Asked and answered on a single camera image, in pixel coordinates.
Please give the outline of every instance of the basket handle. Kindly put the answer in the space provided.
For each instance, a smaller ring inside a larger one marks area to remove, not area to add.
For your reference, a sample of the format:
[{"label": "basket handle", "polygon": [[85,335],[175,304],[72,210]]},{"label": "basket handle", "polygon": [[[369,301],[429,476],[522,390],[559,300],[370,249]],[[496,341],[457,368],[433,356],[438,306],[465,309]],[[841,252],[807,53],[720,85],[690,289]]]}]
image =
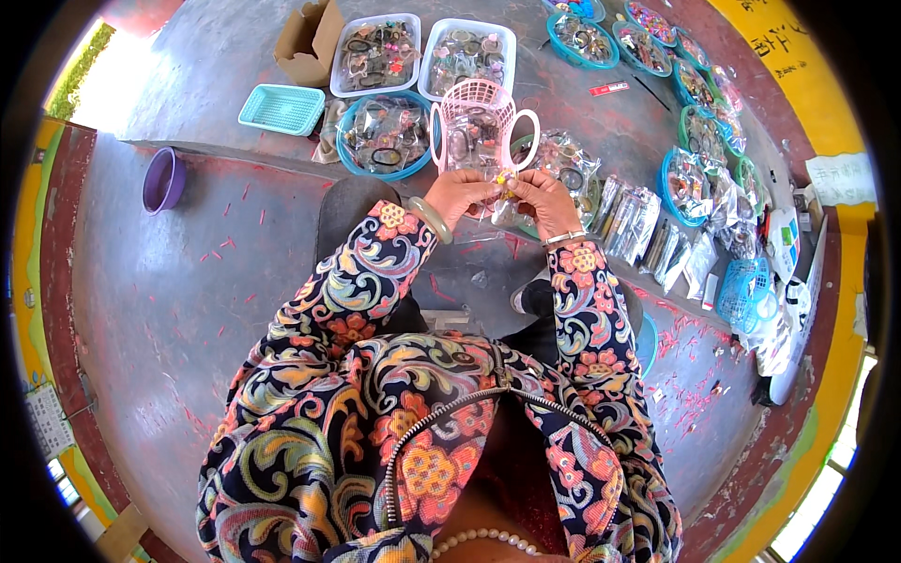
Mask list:
[{"label": "basket handle", "polygon": [[[439,157],[435,154],[435,112],[439,111],[441,106],[435,102],[432,102],[432,110],[429,112],[429,150],[432,152],[432,161],[435,163],[435,166],[438,167],[438,173],[441,174],[444,171],[444,163],[446,162],[445,157],[447,156],[447,139],[441,140],[441,156]],[[444,132],[444,116],[441,113],[438,113],[438,123],[441,126],[441,131],[439,134],[443,134]]]},{"label": "basket handle", "polygon": [[538,152],[538,139],[542,136],[542,127],[538,124],[538,115],[532,110],[519,110],[513,116],[512,124],[510,125],[510,131],[513,130],[513,126],[516,125],[516,122],[519,121],[521,117],[528,117],[532,120],[532,124],[535,126],[535,134],[532,137],[532,148],[529,149],[529,154],[526,155],[525,159],[519,164],[514,165],[513,170],[519,172],[523,168],[529,166],[532,162],[532,159],[535,158],[535,153]]}]

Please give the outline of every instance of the silver bracelet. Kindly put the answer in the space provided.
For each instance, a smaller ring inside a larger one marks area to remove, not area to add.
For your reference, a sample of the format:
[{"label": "silver bracelet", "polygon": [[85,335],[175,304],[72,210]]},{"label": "silver bracelet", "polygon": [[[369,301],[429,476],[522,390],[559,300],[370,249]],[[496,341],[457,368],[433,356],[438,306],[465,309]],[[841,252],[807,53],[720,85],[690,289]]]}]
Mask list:
[{"label": "silver bracelet", "polygon": [[582,231],[567,231],[566,234],[559,234],[556,237],[550,237],[549,239],[547,239],[545,242],[542,243],[542,246],[544,248],[548,248],[551,244],[554,244],[555,242],[569,241],[571,239],[576,239],[578,237],[584,237],[587,235],[588,235],[588,231],[586,231],[584,229]]}]

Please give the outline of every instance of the green grass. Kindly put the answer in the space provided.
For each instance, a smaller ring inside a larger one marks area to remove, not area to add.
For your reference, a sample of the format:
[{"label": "green grass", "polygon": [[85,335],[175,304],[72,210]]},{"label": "green grass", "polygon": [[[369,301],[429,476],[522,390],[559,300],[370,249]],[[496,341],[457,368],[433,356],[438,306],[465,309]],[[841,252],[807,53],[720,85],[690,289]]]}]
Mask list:
[{"label": "green grass", "polygon": [[106,49],[106,44],[109,43],[113,33],[115,33],[115,29],[106,23],[100,25],[100,28],[94,33],[94,37],[91,38],[91,42],[81,51],[75,65],[53,92],[50,106],[47,108],[47,115],[64,121],[72,119],[72,114],[78,108],[78,89],[84,82],[87,71],[91,69],[91,65],[97,59],[97,55]]}]

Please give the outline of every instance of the pearl necklace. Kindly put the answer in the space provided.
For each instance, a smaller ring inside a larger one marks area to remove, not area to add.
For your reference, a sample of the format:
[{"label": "pearl necklace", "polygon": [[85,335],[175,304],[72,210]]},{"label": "pearl necklace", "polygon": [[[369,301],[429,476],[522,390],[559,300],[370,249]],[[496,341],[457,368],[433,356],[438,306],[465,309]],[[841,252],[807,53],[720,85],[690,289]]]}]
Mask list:
[{"label": "pearl necklace", "polygon": [[467,540],[474,540],[475,538],[491,538],[492,540],[500,540],[504,543],[509,543],[512,546],[515,546],[520,551],[525,551],[527,555],[541,555],[538,552],[538,548],[529,543],[526,540],[520,540],[519,536],[516,534],[511,534],[509,531],[498,530],[497,528],[492,528],[489,530],[488,528],[479,528],[476,530],[475,528],[469,528],[466,531],[462,531],[456,536],[450,536],[447,541],[442,541],[438,544],[435,549],[432,550],[432,557],[429,561],[434,561],[439,558],[443,553],[447,552],[450,548],[456,548],[458,545]]}]

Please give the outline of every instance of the yellow wall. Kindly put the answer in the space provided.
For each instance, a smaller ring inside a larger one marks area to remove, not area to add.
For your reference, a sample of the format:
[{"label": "yellow wall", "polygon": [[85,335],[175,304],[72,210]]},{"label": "yellow wall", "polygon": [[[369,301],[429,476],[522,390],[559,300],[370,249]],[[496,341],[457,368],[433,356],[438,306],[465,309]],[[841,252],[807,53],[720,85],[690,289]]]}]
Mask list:
[{"label": "yellow wall", "polygon": [[[20,374],[24,393],[41,384],[54,382],[41,317],[40,253],[47,184],[62,130],[60,122],[50,119],[41,122],[35,145],[47,152],[43,164],[31,164],[25,170],[16,206],[10,285],[15,329],[19,334],[24,364],[24,373]],[[116,517],[116,511],[94,479],[78,446],[63,451],[59,455],[59,463],[100,522],[109,526]]]},{"label": "yellow wall", "polygon": [[864,151],[838,80],[809,32],[782,0],[708,1],[762,54],[760,60],[781,86],[816,154]]},{"label": "yellow wall", "polygon": [[[792,104],[817,155],[865,150],[837,78],[804,25],[782,0],[708,1],[757,51]],[[842,232],[841,290],[812,415],[786,462],[781,491],[721,548],[714,557],[717,561],[746,563],[772,542],[822,468],[848,409],[864,348],[864,340],[854,334],[852,325],[855,299],[863,291],[866,221],[873,216],[874,205],[839,205],[837,211]]]}]

